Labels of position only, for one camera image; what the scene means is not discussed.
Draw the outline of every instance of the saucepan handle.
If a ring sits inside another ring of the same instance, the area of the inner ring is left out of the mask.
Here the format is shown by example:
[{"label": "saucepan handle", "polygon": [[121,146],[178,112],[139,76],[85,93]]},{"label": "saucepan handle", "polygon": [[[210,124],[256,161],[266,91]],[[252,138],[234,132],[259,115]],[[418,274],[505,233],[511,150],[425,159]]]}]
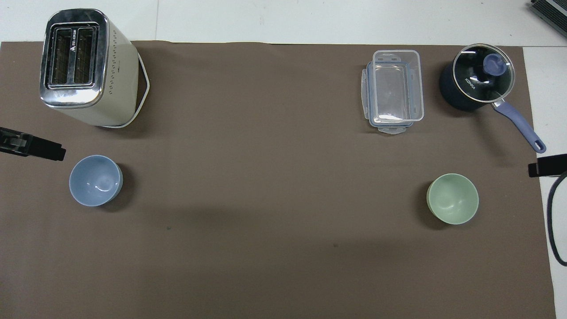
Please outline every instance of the saucepan handle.
[{"label": "saucepan handle", "polygon": [[534,132],[534,129],[528,121],[526,121],[522,114],[520,114],[520,112],[518,112],[518,110],[516,110],[510,103],[504,100],[499,100],[492,103],[492,107],[496,112],[506,116],[512,121],[512,123],[514,123],[514,125],[516,125],[520,133],[524,135],[524,138],[528,141],[534,151],[538,153],[545,152],[547,148],[543,141]]}]

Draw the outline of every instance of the saucepan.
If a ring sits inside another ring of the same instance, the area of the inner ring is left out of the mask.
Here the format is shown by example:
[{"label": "saucepan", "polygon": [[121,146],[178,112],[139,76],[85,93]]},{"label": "saucepan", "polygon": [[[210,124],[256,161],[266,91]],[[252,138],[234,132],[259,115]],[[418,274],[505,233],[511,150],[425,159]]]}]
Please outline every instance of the saucepan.
[{"label": "saucepan", "polygon": [[445,100],[463,111],[474,111],[486,104],[510,119],[526,141],[538,153],[545,144],[526,119],[504,98],[514,86],[514,66],[497,47],[472,44],[463,48],[443,70],[439,87]]}]

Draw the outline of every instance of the plastic food container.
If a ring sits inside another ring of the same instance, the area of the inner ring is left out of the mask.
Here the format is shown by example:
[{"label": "plastic food container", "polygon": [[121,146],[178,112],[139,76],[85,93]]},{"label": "plastic food container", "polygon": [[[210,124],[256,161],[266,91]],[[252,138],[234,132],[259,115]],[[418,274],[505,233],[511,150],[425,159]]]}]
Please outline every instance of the plastic food container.
[{"label": "plastic food container", "polygon": [[364,117],[379,131],[398,134],[424,117],[420,55],[378,50],[362,71]]}]

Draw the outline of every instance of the toaster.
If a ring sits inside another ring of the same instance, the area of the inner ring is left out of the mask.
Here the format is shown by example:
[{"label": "toaster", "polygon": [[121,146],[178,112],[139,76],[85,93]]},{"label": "toaster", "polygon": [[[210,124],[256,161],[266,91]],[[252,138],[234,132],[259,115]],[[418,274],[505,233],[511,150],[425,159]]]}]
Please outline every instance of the toaster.
[{"label": "toaster", "polygon": [[[136,107],[138,62],[147,83]],[[40,98],[48,107],[87,124],[124,127],[149,87],[138,51],[102,12],[69,9],[49,19],[40,74]]]}]

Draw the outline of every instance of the table surface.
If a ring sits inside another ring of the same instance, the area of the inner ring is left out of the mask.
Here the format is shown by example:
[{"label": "table surface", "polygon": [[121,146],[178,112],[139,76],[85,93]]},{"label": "table surface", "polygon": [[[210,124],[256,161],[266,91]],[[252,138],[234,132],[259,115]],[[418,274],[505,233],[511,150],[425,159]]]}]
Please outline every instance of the table surface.
[{"label": "table surface", "polygon": [[[545,156],[567,153],[567,38],[528,9],[529,1],[452,2],[378,0],[55,1],[0,2],[0,41],[42,41],[58,10],[100,9],[130,40],[179,42],[258,41],[326,44],[489,43],[524,47],[534,128]],[[546,207],[554,178],[540,178]],[[567,255],[567,186],[556,193],[558,248]],[[549,252],[557,318],[567,318],[567,268]]]}]

